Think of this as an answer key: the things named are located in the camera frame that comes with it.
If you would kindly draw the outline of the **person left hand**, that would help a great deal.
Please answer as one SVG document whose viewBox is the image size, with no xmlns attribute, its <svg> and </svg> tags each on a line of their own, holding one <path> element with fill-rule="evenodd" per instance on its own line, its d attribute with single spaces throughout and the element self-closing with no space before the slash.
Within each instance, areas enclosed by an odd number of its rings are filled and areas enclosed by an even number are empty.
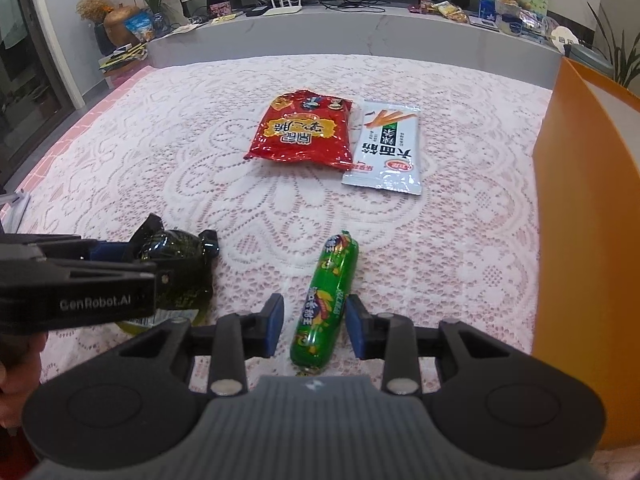
<svg viewBox="0 0 640 480">
<path fill-rule="evenodd" d="M 40 385 L 41 352 L 48 340 L 47 333 L 32 335 L 27 352 L 17 364 L 1 364 L 1 426 L 6 429 L 21 426 L 24 405 Z"/>
</svg>

